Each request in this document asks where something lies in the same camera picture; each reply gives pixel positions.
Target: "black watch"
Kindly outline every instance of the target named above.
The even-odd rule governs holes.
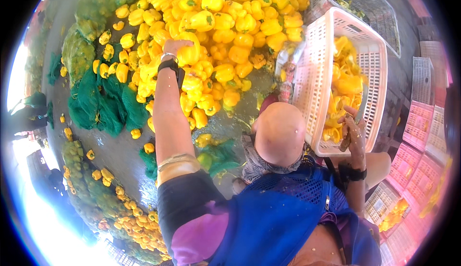
[[[184,81],[184,69],[179,67],[174,59],[169,59],[167,61],[163,61],[162,63],[160,63],[157,72],[160,73],[160,70],[162,70],[163,68],[170,68],[171,70],[175,71],[177,86],[181,89],[182,82]]]
[[[354,169],[348,164],[338,165],[339,175],[343,182],[346,181],[360,181],[366,178],[366,169],[361,171],[360,169]]]

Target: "blue mesh vest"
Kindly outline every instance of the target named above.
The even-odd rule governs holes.
[[[287,265],[328,211],[350,215],[351,262],[381,264],[369,228],[359,223],[324,168],[265,175],[228,202],[229,225],[210,265]]]

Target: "knife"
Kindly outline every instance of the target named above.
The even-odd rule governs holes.
[[[365,112],[366,102],[368,100],[368,86],[363,83],[363,94],[362,94],[362,103],[359,107],[359,112],[357,112],[357,116],[354,118],[355,124],[359,124],[360,119],[363,117],[363,113]],[[339,151],[344,152],[349,147],[350,144],[350,132],[347,133],[346,138],[343,139],[341,145],[339,145]]]

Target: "hand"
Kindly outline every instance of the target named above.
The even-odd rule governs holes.
[[[166,40],[165,45],[163,46],[163,53],[171,53],[171,54],[177,56],[177,52],[181,47],[184,47],[184,46],[191,47],[193,45],[194,45],[194,42],[189,41],[189,40],[172,40],[172,39],[169,39],[169,40]],[[171,57],[165,56],[163,58],[162,62],[165,61],[165,60],[168,60],[168,59],[171,59]]]
[[[351,154],[351,166],[354,169],[365,171],[365,121],[360,119],[359,124],[355,124],[354,118],[357,116],[357,110],[352,107],[344,106],[348,113],[338,119],[338,123],[346,123],[343,126],[343,139],[350,132],[349,151]]]

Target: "pile of yellow peppers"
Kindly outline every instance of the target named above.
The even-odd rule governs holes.
[[[395,224],[400,223],[407,208],[408,202],[405,199],[399,200],[392,211],[384,218],[383,222],[378,225],[379,232],[387,231],[394,227]]]
[[[367,78],[357,65],[357,52],[352,42],[342,36],[335,38],[334,45],[330,100],[322,136],[325,141],[338,143],[343,137],[343,124],[338,124],[337,120],[346,113],[345,105],[359,109],[363,82]]]
[[[137,91],[137,101],[145,103],[147,97],[155,97],[165,41],[192,41],[192,47],[177,53],[185,70],[181,108],[190,129],[200,129],[221,108],[232,111],[241,93],[250,90],[246,76],[266,62],[252,49],[268,45],[276,55],[286,41],[302,41],[300,11],[308,6],[309,0],[138,0],[123,5],[116,16],[139,26],[139,31],[122,36],[119,63],[105,69],[103,78],[115,73],[125,83],[128,71],[134,71],[129,86]],[[121,30],[124,23],[114,23],[113,29]],[[152,118],[148,124],[154,131]]]

